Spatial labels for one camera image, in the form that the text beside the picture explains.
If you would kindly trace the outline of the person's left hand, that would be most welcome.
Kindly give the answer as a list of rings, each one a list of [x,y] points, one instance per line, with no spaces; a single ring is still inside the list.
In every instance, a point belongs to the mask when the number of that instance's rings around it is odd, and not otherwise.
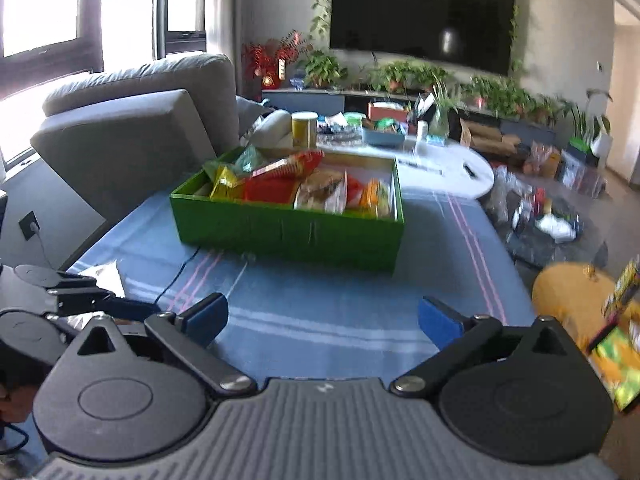
[[[13,390],[2,386],[0,399],[2,422],[20,424],[28,419],[37,392],[38,387],[32,385],[19,386]]]

